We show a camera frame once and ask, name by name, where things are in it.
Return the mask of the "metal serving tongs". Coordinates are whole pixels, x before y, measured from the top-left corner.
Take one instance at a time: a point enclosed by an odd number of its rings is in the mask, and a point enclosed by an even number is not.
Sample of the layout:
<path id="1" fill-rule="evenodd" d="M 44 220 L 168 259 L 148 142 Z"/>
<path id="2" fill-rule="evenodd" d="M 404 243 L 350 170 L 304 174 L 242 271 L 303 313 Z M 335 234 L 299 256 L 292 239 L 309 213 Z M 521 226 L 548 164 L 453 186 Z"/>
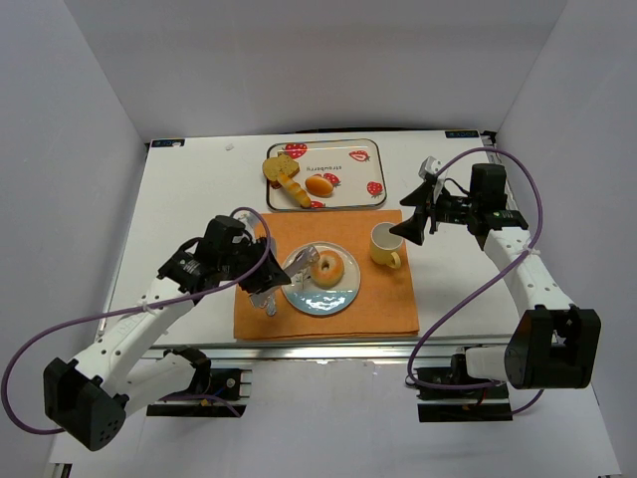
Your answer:
<path id="1" fill-rule="evenodd" d="M 285 274 L 290 280 L 296 275 L 307 270 L 314 262 L 319 259 L 319 252 L 315 246 L 304 247 L 295 257 L 293 262 L 284 268 Z M 250 302 L 254 308 L 263 309 L 265 312 L 267 298 L 271 294 L 275 294 L 283 288 L 283 285 L 274 286 L 264 292 L 252 294 Z"/>

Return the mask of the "sugared bagel donut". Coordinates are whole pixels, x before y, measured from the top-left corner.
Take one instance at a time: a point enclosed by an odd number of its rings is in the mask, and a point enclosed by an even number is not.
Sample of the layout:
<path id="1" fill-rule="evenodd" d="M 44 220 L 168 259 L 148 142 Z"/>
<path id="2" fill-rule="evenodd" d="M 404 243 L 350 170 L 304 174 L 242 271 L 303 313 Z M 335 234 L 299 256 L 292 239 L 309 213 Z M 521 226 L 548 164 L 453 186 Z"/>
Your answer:
<path id="1" fill-rule="evenodd" d="M 322 288 L 335 286 L 344 275 L 344 263 L 340 255 L 327 250 L 319 253 L 319 258 L 311 266 L 311 279 Z"/>

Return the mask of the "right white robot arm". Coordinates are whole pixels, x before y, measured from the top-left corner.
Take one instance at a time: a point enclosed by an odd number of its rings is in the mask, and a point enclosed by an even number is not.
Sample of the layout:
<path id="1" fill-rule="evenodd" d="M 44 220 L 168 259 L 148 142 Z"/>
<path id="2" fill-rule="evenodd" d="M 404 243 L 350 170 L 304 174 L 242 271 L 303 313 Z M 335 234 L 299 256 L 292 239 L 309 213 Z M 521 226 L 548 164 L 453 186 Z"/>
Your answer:
<path id="1" fill-rule="evenodd" d="M 421 165 L 422 184 L 402 199 L 413 215 L 391 227 L 392 234 L 420 245 L 438 224 L 467 227 L 487 257 L 503 274 L 521 317 L 509 343 L 474 346 L 452 358 L 446 382 L 477 386 L 508 382 L 517 389 L 586 388 L 596 357 L 601 320 L 580 309 L 556 285 L 539 255 L 523 216 L 509 208 L 503 166 L 473 165 L 470 187 L 460 196 L 444 186 L 447 174 L 440 160 Z"/>

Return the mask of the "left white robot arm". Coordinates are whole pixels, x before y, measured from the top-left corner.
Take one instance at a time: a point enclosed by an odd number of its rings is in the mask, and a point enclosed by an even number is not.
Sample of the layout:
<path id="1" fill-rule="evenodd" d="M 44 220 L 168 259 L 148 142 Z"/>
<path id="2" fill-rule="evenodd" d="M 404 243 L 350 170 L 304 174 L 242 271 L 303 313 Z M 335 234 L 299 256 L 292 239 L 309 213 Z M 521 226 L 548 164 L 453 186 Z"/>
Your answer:
<path id="1" fill-rule="evenodd" d="M 290 282 L 272 250 L 255 236 L 265 219 L 242 207 L 213 218 L 203 236 L 183 243 L 158 269 L 137 307 L 69 361 L 44 370 L 46 415 L 91 451 L 107 446 L 125 419 L 165 397 L 199 399 L 210 387 L 211 361 L 190 346 L 168 349 L 148 366 L 138 361 L 206 294 L 240 286 L 251 295 Z"/>

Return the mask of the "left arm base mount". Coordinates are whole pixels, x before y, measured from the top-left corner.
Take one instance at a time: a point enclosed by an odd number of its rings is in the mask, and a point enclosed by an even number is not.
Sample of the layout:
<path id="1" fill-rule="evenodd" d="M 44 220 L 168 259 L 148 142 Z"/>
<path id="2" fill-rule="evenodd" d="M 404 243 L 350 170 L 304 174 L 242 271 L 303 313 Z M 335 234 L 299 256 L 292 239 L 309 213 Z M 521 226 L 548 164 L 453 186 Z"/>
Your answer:
<path id="1" fill-rule="evenodd" d="M 158 401 L 146 408 L 148 417 L 240 418 L 251 394 L 252 371 L 213 368 L 203 398 Z"/>

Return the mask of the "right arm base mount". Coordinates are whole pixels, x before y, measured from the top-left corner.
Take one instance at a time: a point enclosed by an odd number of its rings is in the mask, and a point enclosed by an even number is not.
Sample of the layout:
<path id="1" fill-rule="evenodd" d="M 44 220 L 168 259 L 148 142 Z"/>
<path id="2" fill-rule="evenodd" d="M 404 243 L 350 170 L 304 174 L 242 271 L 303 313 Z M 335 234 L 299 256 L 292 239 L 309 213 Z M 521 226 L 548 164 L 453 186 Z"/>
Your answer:
<path id="1" fill-rule="evenodd" d="M 486 379 L 470 377 L 462 353 L 453 354 L 448 365 L 420 366 L 414 373 L 420 381 L 445 385 L 444 389 L 426 387 L 406 376 L 406 386 L 416 391 L 421 423 L 513 420 L 507 387 L 485 387 Z"/>

